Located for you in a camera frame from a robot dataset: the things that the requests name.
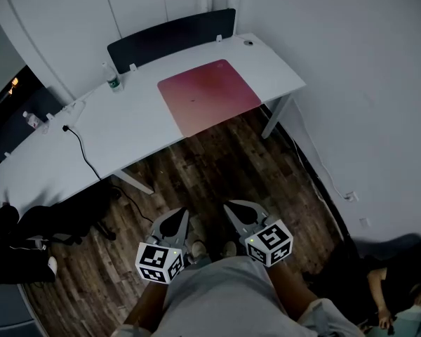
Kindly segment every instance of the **person's arm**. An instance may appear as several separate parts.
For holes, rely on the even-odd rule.
[[[297,279],[283,262],[267,268],[267,272],[288,316],[298,321],[310,303],[318,297],[307,288],[304,282]]]
[[[150,282],[124,324],[139,326],[154,333],[163,316],[163,302],[167,288],[167,284]]]
[[[380,268],[368,273],[368,284],[370,285],[371,295],[377,306],[379,319],[379,327],[381,329],[389,329],[393,324],[392,314],[388,310],[385,303],[384,294],[382,292],[382,281],[387,278],[387,268]]]

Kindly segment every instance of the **fiducial marker cube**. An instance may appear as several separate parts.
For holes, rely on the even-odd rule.
[[[281,220],[245,239],[247,254],[265,266],[273,266],[292,253],[293,236]]]
[[[135,266],[143,279],[170,284],[184,269],[184,259],[180,249],[140,242]]]

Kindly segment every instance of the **white desk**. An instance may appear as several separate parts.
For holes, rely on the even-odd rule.
[[[245,39],[255,43],[249,46]],[[123,75],[123,92],[113,94],[103,84],[82,97],[86,107],[73,129],[100,177],[115,174],[144,190],[121,169],[184,138],[157,83],[219,59],[232,65],[262,103],[305,85],[253,34],[195,46],[143,65]],[[98,181],[76,137],[62,130],[66,120],[65,112],[57,114],[46,135],[36,130],[0,164],[0,200],[9,201],[20,216],[32,206],[50,206]]]

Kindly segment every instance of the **small object on desk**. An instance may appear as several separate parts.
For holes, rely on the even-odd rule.
[[[23,112],[23,117],[25,118],[25,121],[27,124],[29,124],[34,130],[36,130],[39,126],[43,125],[44,123],[38,116],[35,114],[29,114],[28,112]]]
[[[115,72],[112,66],[109,66],[107,62],[102,63],[103,66],[103,73],[105,75],[105,79],[107,84],[111,88],[113,93],[118,93],[123,90],[123,85],[120,81],[119,75]]]
[[[35,114],[29,114],[26,111],[24,111],[22,115],[25,118],[27,124],[29,124],[34,130],[42,128],[43,134],[46,134],[48,132],[49,121],[47,121],[47,123],[45,124],[40,118],[38,118],[38,116],[36,116]]]
[[[185,137],[260,106],[259,97],[226,60],[169,77],[158,84]]]
[[[77,100],[67,106],[65,108],[65,112],[67,113],[67,118],[65,119],[66,124],[71,127],[75,126],[85,107],[86,103],[83,100]]]

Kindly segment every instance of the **desk leg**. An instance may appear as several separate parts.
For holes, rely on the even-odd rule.
[[[291,93],[288,95],[282,96],[279,104],[276,106],[276,109],[273,111],[273,115],[268,121],[268,124],[265,126],[264,131],[262,132],[262,137],[267,138],[270,133],[272,133],[273,128],[278,123],[279,118],[283,114],[284,111],[286,111],[286,108],[288,104],[293,100]]]
[[[145,192],[146,194],[154,193],[154,191],[150,187],[136,180],[135,174],[129,171],[127,168],[124,168],[123,170],[114,171],[113,175],[122,179],[126,183],[129,183],[130,185],[134,186],[138,190]]]

